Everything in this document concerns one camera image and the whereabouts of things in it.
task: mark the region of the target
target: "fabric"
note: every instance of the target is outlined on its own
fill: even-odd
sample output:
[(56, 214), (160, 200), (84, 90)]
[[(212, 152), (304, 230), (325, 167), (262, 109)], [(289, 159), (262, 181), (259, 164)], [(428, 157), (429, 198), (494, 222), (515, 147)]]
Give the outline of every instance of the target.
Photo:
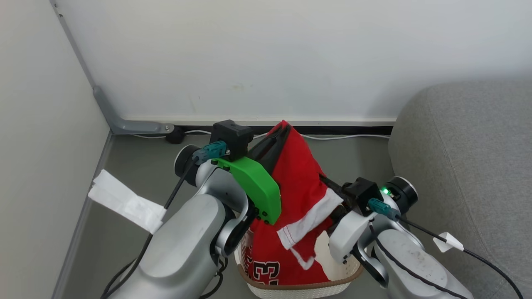
[(283, 121), (270, 134), (288, 130), (275, 159), (272, 178), (281, 192), (281, 215), (275, 225), (255, 220), (246, 254), (250, 278), (271, 285), (303, 285), (329, 281), (315, 262), (319, 235), (332, 225), (331, 212), (342, 199), (320, 180), (322, 173), (303, 137)]
[[(396, 175), (419, 193), (407, 217), (448, 231), (490, 260), (532, 298), (532, 84), (465, 82), (430, 87), (403, 109), (388, 149)], [(427, 251), (475, 298), (516, 298), (510, 285), (476, 259)]]

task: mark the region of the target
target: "laundry basket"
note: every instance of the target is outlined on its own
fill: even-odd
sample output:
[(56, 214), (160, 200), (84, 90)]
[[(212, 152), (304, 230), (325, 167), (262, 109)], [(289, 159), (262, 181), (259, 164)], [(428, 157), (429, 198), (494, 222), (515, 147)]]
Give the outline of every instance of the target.
[(363, 267), (360, 266), (360, 263), (353, 256), (347, 259), (346, 264), (336, 263), (329, 253), (329, 237), (323, 232), (316, 240), (314, 249), (316, 251), (316, 261), (321, 264), (323, 271), (331, 281), (296, 286), (264, 285), (253, 281), (244, 271), (244, 267), (242, 266), (245, 256), (244, 244), (246, 244), (246, 238), (238, 244), (238, 248), (235, 250), (238, 272), (247, 282), (247, 286), (253, 294), (263, 299), (312, 299), (336, 295), (345, 290), (352, 281), (360, 276), (363, 270)]

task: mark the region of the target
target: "gray metal bar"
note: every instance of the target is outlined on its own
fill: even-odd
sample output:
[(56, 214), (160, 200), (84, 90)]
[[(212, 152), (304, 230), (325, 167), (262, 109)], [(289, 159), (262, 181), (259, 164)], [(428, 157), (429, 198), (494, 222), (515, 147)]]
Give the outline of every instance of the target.
[(81, 64), (81, 68), (83, 69), (87, 80), (93, 88), (94, 98), (96, 99), (100, 110), (102, 110), (102, 113), (105, 116), (105, 120), (107, 121), (107, 124), (109, 124), (109, 127), (111, 128), (113, 134), (130, 135), (171, 133), (174, 129), (174, 125), (171, 123), (125, 120), (116, 113), (113, 106), (103, 93), (102, 89), (99, 86), (96, 86), (96, 82), (94, 81), (93, 76), (90, 74), (89, 68), (85, 63), (85, 60), (83, 60), (83, 56), (81, 56), (81, 51), (79, 50), (79, 47), (76, 44), (76, 41), (74, 40), (74, 36), (72, 35), (72, 32), (70, 32), (70, 29), (67, 26), (65, 17), (59, 14), (59, 11), (57, 10), (57, 4), (55, 0), (50, 0), (50, 4), (52, 5), (55, 14), (57, 15), (57, 18), (59, 19), (59, 23), (65, 31), (66, 37), (70, 42), (70, 46), (72, 46), (72, 49), (74, 50), (74, 53), (78, 58), (79, 64)]
[(113, 134), (168, 134), (173, 131), (171, 123), (125, 120), (113, 109), (101, 87), (95, 86), (93, 94)]

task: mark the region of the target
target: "gray sofa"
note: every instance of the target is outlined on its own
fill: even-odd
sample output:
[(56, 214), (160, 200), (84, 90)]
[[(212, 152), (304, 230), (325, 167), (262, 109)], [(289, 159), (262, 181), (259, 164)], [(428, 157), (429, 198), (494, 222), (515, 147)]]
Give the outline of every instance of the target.
[[(532, 84), (427, 88), (399, 115), (388, 149), (396, 175), (419, 193), (407, 217), (450, 232), (532, 298)], [(517, 298), (488, 266), (457, 250), (442, 254), (413, 231), (475, 298)]]

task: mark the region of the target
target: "white tape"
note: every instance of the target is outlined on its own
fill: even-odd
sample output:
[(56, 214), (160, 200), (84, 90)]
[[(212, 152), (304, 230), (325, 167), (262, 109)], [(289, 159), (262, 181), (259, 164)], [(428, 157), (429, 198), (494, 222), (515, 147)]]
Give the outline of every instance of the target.
[(105, 170), (94, 179), (89, 197), (154, 234), (162, 225), (166, 209), (135, 194)]
[(438, 246), (439, 250), (441, 252), (446, 252), (447, 250), (451, 248), (456, 248), (458, 250), (464, 251), (464, 246), (460, 241), (458, 241), (453, 235), (449, 234), (448, 232), (443, 232), (439, 234), (440, 237), (443, 237), (447, 240), (447, 242), (443, 242), (437, 238), (433, 238), (434, 243), (436, 243), (436, 246)]

